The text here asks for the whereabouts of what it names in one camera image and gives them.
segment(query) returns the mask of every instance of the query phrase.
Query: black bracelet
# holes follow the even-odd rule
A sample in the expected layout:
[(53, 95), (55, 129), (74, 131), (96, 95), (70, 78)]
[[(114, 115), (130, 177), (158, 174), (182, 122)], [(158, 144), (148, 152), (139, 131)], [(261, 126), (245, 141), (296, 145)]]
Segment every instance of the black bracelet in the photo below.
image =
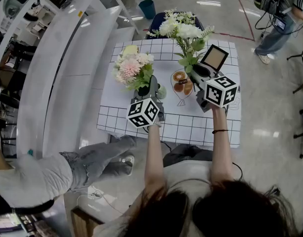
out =
[(228, 130), (214, 130), (212, 133), (215, 134), (217, 132), (226, 132), (226, 131), (228, 131)]

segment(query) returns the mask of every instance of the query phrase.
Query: gray floor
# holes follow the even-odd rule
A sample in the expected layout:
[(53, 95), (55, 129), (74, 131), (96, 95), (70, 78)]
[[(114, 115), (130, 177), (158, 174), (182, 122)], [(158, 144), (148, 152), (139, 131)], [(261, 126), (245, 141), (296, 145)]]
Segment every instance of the gray floor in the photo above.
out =
[[(142, 13), (138, 3), (142, 0), (123, 0), (131, 15)], [(303, 29), (279, 51), (269, 65), (264, 65), (253, 53), (261, 31), (255, 30), (256, 21), (263, 14), (252, 0), (153, 0), (157, 12), (177, 8), (192, 11), (203, 25), (215, 25), (216, 40), (227, 40), (236, 44), (239, 54), (239, 69), (242, 87), (241, 145), (233, 151), (234, 162), (244, 172), (244, 179), (261, 191), (278, 185), (295, 209), (298, 227), (303, 227), (303, 138), (294, 140), (293, 134), (303, 131), (303, 91), (293, 95), (292, 91), (303, 83), (303, 65), (300, 58), (286, 61), (286, 57), (301, 53)], [(217, 6), (200, 5), (197, 1), (213, 1)], [(246, 11), (252, 26), (243, 13)], [(266, 16), (260, 26), (268, 21)], [(151, 21), (135, 21), (144, 35)], [(138, 139), (133, 151), (135, 167), (132, 176), (95, 183), (108, 202), (124, 212), (144, 187), (146, 160), (145, 139)], [(169, 150), (163, 145), (163, 153)], [(111, 208), (103, 198), (79, 198), (79, 206), (88, 213), (109, 221), (120, 213)]]

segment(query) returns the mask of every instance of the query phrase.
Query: white shirt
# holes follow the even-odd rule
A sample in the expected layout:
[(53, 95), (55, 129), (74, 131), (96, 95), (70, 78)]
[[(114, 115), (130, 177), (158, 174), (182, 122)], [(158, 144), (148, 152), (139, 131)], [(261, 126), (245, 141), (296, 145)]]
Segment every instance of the white shirt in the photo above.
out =
[[(210, 192), (209, 171), (211, 161), (184, 160), (164, 168), (169, 191), (178, 188), (187, 193), (191, 208), (199, 197), (204, 197)], [(125, 229), (129, 216), (119, 217), (116, 220), (97, 226), (93, 237), (117, 237)], [(185, 224), (188, 236), (203, 236), (194, 225), (193, 221)]]
[(0, 196), (11, 208), (41, 205), (71, 187), (72, 170), (60, 154), (40, 160), (23, 155), (12, 164), (14, 169), (0, 170)]

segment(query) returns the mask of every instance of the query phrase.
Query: sticker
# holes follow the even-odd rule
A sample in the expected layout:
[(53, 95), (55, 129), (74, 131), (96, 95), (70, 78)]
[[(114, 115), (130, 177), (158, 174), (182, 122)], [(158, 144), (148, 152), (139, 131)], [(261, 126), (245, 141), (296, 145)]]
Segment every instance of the sticker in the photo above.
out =
[(179, 80), (179, 84), (185, 84), (185, 83), (187, 83), (188, 82), (188, 79), (183, 79), (183, 80)]

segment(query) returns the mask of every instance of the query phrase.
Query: dark hair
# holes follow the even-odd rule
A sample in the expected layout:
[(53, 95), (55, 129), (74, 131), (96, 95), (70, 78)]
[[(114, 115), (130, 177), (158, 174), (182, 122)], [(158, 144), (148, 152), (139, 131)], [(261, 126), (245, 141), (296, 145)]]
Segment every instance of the dark hair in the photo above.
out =
[(205, 237), (294, 237), (297, 229), (288, 201), (262, 194), (241, 181), (224, 181), (199, 198), (193, 222)]
[[(54, 200), (50, 200), (45, 202), (44, 204), (40, 204), (35, 207), (31, 208), (15, 208), (15, 212), (19, 215), (31, 215), (31, 214), (38, 214), (41, 212), (44, 212), (51, 208), (54, 204)], [(9, 204), (6, 202), (6, 200), (3, 199), (2, 196), (0, 196), (0, 215), (4, 215), (6, 213), (12, 213), (12, 208), (9, 206)]]
[(167, 194), (156, 191), (151, 198), (143, 196), (140, 209), (130, 219), (123, 237), (178, 237), (183, 229), (189, 208), (189, 198), (181, 191)]

